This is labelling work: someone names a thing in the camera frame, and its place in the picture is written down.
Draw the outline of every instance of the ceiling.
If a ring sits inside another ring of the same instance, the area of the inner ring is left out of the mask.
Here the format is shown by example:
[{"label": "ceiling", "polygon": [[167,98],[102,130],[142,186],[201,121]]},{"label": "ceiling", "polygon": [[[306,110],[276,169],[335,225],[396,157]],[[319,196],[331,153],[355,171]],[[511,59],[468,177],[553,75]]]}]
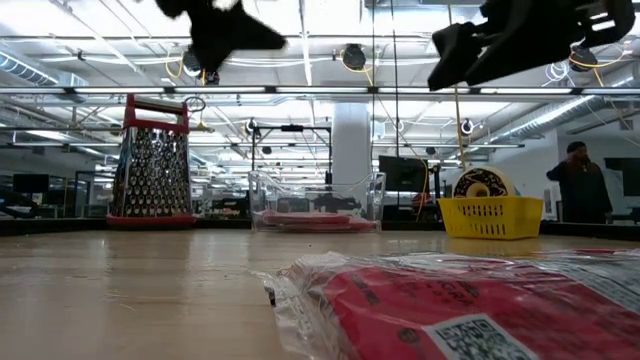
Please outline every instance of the ceiling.
[{"label": "ceiling", "polygon": [[[481,21],[478,2],[454,1],[459,5],[451,7],[453,21]],[[373,13],[363,8],[359,1],[245,0],[245,10],[286,35],[288,45],[282,51],[233,53],[219,70],[220,85],[424,87],[438,61],[430,34],[449,24],[448,7],[443,5],[446,3],[443,1],[424,0],[422,4],[427,5],[420,6],[409,1],[398,3],[401,5],[395,10],[395,21],[392,21],[388,8],[381,7]],[[189,76],[181,68],[181,54],[189,44],[190,24],[186,16],[171,20],[160,12],[152,0],[73,0],[67,2],[67,11],[64,10],[65,5],[60,4],[60,0],[0,2],[0,52],[10,52],[52,76],[75,74],[90,86],[200,85],[200,79]],[[394,23],[395,45],[392,36]],[[616,61],[612,66],[602,69],[605,82],[608,73],[636,61],[636,38],[639,34],[640,29],[636,26],[626,38],[626,43],[594,49],[601,62]],[[363,72],[349,71],[342,64],[340,54],[349,43],[362,45],[368,59],[367,67],[370,68],[369,78]],[[376,58],[375,66],[371,60],[373,58]],[[581,86],[594,84],[596,79],[592,72],[570,72],[564,63],[509,76],[486,86],[572,86],[571,81]],[[0,71],[0,86],[33,84]],[[395,147],[391,145],[395,144],[395,128],[391,119],[395,120],[396,115],[401,120],[400,131],[409,142],[451,144],[457,141],[457,113],[452,96],[435,100],[401,96],[397,106],[392,97],[356,100],[339,95],[204,97],[209,106],[205,111],[194,114],[190,121],[193,127],[204,124],[209,131],[194,132],[191,135],[192,143],[242,143],[246,141],[244,127],[249,119],[261,125],[293,123],[331,126],[335,116],[334,104],[342,101],[362,102],[370,109],[370,114],[375,114],[378,136],[374,141],[390,145],[375,147],[374,158],[380,154],[395,153]],[[176,96],[173,100],[184,98]],[[7,100],[7,97],[0,98],[0,102],[3,99]],[[43,127],[70,126],[73,119],[76,123],[72,125],[76,126],[78,119],[81,119],[79,126],[104,128],[120,124],[124,115],[123,100],[117,96],[92,95],[85,102],[76,104],[61,102],[55,97],[31,95],[11,96],[9,100],[13,101],[13,108],[5,103],[4,110],[7,112],[15,112],[16,103],[25,109],[35,108],[43,112],[40,118],[32,116],[31,119],[37,120]],[[497,131],[548,102],[562,100],[520,97],[514,101],[508,96],[463,96],[459,110],[462,119],[469,119],[476,124],[477,133],[472,137],[480,137],[488,131]],[[47,114],[51,119],[45,121],[43,117]],[[142,115],[149,119],[163,119],[162,115],[153,113]],[[25,126],[10,116],[0,117],[0,124],[6,127]],[[21,133],[19,140],[61,141],[56,136],[42,136],[47,134]],[[83,131],[67,135],[86,140],[83,142],[119,141],[118,137],[108,132]],[[269,141],[296,143],[297,147],[274,149],[269,156],[261,155],[264,158],[312,160],[314,157],[328,156],[326,148],[314,147],[312,154],[311,149],[306,147],[305,141],[322,144],[317,137],[274,133]],[[211,146],[198,147],[192,152],[209,165],[243,169],[241,166],[247,165],[243,153],[248,150]],[[100,147],[93,148],[93,152],[87,155],[102,158],[103,155],[117,153],[117,147]],[[401,154],[413,155],[410,148],[403,148]],[[448,151],[441,151],[434,158],[447,159],[445,155],[448,155]],[[312,169],[313,177],[316,171],[315,167]],[[294,173],[304,171],[303,168],[292,169]]]}]

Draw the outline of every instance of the clear plastic container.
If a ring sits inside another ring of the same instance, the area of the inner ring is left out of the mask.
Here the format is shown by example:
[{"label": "clear plastic container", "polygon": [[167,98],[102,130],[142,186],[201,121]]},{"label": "clear plastic container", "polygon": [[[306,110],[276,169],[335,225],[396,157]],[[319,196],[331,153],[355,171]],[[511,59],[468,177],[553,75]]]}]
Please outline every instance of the clear plastic container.
[{"label": "clear plastic container", "polygon": [[249,173],[251,218],[255,231],[378,232],[381,229],[385,174],[356,184],[280,183],[262,171]]}]

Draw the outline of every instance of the qr code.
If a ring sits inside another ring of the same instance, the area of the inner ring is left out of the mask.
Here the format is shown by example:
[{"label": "qr code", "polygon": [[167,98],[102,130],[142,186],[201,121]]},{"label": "qr code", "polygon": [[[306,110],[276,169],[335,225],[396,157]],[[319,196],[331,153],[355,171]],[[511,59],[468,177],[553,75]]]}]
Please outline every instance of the qr code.
[{"label": "qr code", "polygon": [[453,360],[537,360],[538,357],[486,314],[425,326],[440,351]]}]

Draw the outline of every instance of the wooden table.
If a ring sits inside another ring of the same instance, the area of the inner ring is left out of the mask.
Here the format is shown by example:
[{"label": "wooden table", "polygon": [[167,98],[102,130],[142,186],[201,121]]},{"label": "wooden table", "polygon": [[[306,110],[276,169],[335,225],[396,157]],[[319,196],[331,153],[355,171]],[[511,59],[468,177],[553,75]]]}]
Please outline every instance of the wooden table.
[{"label": "wooden table", "polygon": [[304,254],[633,248],[583,238],[447,239],[439,232],[283,235],[81,232],[0,239],[2,359],[282,359],[269,301],[249,270]]}]

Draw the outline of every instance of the desk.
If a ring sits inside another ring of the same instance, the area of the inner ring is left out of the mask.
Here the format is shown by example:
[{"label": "desk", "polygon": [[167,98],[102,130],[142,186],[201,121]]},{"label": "desk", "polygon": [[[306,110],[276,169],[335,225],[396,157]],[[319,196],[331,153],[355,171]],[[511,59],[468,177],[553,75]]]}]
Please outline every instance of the desk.
[{"label": "desk", "polygon": [[622,248],[542,237],[449,240],[442,232],[252,234],[245,230],[77,232],[0,241],[0,349],[19,360],[282,359],[262,284],[303,254]]}]

